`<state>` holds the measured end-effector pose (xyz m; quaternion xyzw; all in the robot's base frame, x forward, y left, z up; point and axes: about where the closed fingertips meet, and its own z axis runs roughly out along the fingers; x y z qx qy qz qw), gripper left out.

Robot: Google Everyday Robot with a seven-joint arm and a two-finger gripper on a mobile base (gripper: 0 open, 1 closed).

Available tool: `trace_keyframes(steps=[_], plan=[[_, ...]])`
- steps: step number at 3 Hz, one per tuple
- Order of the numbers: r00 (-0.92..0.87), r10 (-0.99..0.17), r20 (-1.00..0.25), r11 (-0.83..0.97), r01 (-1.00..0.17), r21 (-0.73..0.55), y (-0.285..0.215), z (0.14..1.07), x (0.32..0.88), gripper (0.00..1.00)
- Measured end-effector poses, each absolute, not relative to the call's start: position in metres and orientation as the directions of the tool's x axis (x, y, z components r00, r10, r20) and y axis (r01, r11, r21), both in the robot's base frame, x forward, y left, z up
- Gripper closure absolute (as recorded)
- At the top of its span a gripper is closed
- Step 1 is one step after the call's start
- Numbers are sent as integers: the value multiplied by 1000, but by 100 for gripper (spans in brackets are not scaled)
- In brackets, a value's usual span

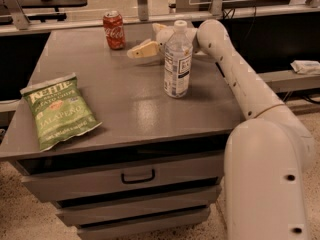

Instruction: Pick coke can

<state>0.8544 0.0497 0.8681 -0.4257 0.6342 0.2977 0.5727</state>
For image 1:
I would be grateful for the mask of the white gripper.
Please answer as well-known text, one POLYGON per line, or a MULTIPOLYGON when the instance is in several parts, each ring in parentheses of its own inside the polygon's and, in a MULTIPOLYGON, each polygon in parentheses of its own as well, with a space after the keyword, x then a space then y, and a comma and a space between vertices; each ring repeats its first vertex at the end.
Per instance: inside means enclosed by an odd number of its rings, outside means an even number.
MULTIPOLYGON (((152 57, 159 54, 164 54, 165 44, 169 41, 172 35, 175 33, 172 26, 167 26, 160 23, 153 23, 152 28, 156 34, 156 41, 146 39, 142 43, 127 51, 127 56, 131 59, 152 57)), ((193 43, 196 37, 196 28, 188 28, 186 36, 188 40, 193 43)))

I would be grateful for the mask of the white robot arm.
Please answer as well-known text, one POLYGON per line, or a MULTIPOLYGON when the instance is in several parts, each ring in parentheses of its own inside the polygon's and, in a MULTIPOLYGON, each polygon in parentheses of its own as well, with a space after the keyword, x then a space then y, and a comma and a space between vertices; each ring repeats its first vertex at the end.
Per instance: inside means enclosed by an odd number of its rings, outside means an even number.
POLYGON ((303 172, 315 160, 310 131, 233 47, 225 27, 187 30, 214 58, 245 121, 229 135, 224 159, 228 240, 311 240, 303 172))

